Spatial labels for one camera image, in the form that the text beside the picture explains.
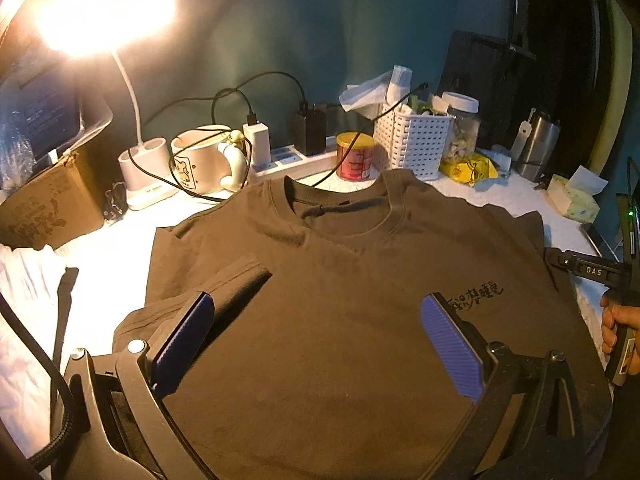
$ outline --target white mug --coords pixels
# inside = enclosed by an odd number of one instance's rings
[[[225,131],[217,134],[212,131],[218,129]],[[211,124],[181,133],[171,141],[174,175],[185,189],[198,194],[222,189],[238,191],[246,173],[246,159],[240,150],[226,142],[228,130],[228,126]]]

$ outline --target power strip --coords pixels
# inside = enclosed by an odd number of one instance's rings
[[[326,138],[326,149],[319,155],[306,156],[293,145],[271,150],[271,162],[257,168],[252,167],[249,183],[255,184],[280,176],[293,179],[332,170],[337,158],[335,137]]]

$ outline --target yellow lid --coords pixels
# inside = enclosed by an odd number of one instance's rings
[[[335,141],[339,146],[343,148],[348,148],[349,145],[353,142],[353,137],[357,135],[356,132],[346,132],[344,134],[340,134],[335,138]],[[373,140],[373,137],[367,134],[360,134],[358,140],[353,145],[354,150],[366,150],[367,148],[373,148],[376,145],[376,141]]]

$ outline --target brown t-shirt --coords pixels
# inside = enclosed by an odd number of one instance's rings
[[[422,298],[440,292],[488,341],[564,351],[589,447],[608,384],[543,246],[539,214],[446,198],[410,171],[349,194],[281,178],[158,229],[147,306],[114,349],[153,329],[156,305],[252,254],[271,276],[164,401],[188,441],[223,480],[415,480],[470,406],[420,322]]]

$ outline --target plastic basket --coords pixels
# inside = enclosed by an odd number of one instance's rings
[[[382,112],[389,108],[382,105]],[[373,165],[380,171],[405,168],[421,180],[436,179],[451,119],[407,115],[396,110],[378,119],[373,130]]]

